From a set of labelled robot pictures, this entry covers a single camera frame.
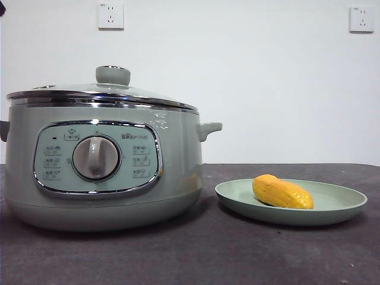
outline table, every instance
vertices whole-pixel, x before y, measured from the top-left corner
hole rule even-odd
[[[218,183],[263,173],[346,186],[368,203],[344,223],[292,227],[239,216],[219,202]],[[379,189],[376,166],[205,164],[204,189],[190,210],[103,233],[38,229],[1,199],[1,284],[380,284]]]

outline electrical socket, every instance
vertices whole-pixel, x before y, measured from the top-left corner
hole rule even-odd
[[[124,4],[120,1],[100,1],[97,26],[99,29],[124,29]]]
[[[372,33],[375,30],[373,7],[350,7],[350,31]]]

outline glass lid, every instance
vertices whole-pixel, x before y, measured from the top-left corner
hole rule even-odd
[[[196,107],[177,102],[170,97],[153,92],[130,87],[129,70],[113,65],[96,68],[96,81],[94,84],[77,85],[47,85],[32,90],[13,92],[7,99],[22,98],[52,98],[52,99],[92,99],[103,102],[134,102],[148,105],[171,106],[181,109],[197,111]]]

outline pot handle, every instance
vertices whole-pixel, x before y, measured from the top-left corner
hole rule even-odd
[[[0,121],[0,135],[3,142],[7,141],[8,132],[10,130],[10,123],[7,121]]]
[[[206,140],[207,136],[212,132],[221,131],[221,123],[201,123],[198,125],[198,137],[199,141],[203,142]]]

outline green plate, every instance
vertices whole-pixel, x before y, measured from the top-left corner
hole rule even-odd
[[[218,184],[216,194],[234,212],[256,220],[291,226],[321,226],[346,221],[367,203],[366,195],[350,188],[305,180],[282,179],[301,186],[313,198],[314,209],[280,208],[257,200],[252,179]]]

